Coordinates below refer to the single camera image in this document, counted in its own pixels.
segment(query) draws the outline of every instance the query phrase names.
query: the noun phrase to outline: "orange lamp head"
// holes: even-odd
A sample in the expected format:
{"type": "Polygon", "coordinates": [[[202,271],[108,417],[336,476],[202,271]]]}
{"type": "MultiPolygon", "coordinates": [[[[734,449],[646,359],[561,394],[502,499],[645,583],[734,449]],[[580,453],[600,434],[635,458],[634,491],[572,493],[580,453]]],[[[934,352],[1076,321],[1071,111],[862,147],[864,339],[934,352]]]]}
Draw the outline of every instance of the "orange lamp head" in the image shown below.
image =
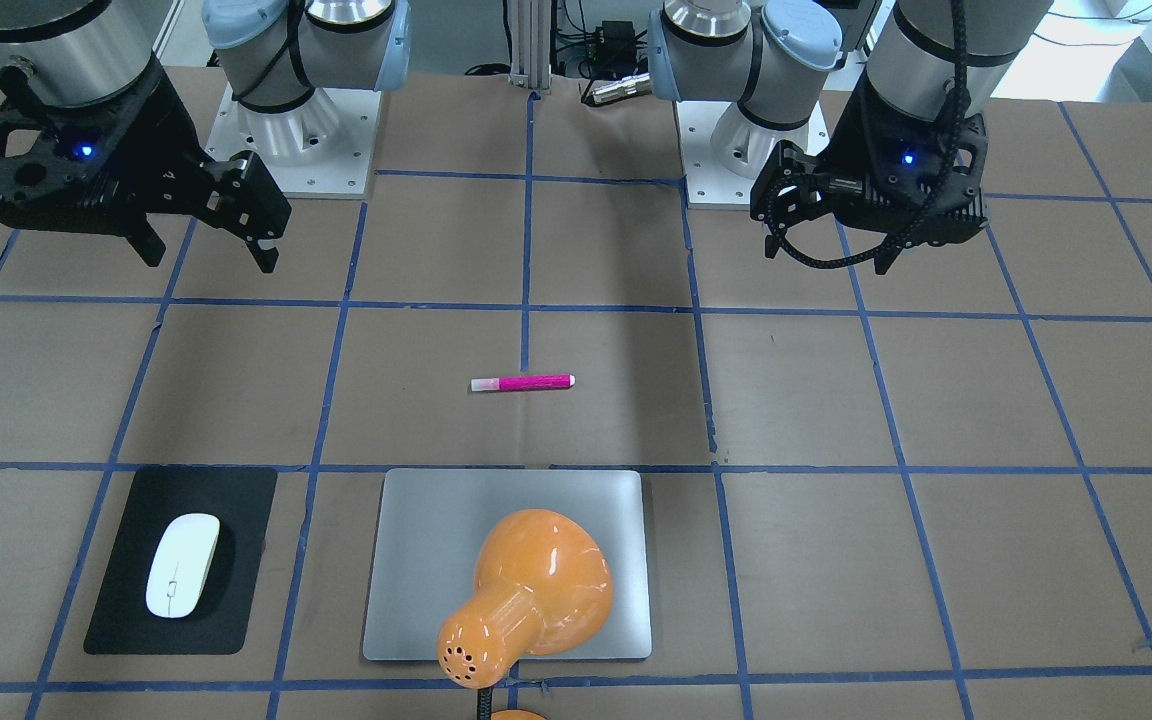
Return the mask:
{"type": "Polygon", "coordinates": [[[612,574],[598,543],[551,510],[500,520],[479,553],[473,591],[438,639],[444,673],[470,689],[497,684],[525,653],[578,646],[612,612],[612,574]]]}

